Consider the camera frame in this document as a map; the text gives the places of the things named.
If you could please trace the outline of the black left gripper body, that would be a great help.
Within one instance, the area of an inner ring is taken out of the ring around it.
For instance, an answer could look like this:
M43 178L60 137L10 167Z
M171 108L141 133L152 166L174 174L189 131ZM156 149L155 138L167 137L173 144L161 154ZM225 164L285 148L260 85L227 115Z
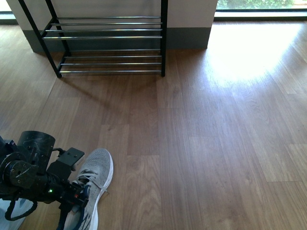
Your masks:
M71 166L60 161L50 164L47 173L52 179L48 186L47 194L53 200L60 202L60 209L70 211L74 206L86 207L88 203L88 189L80 182L68 180Z

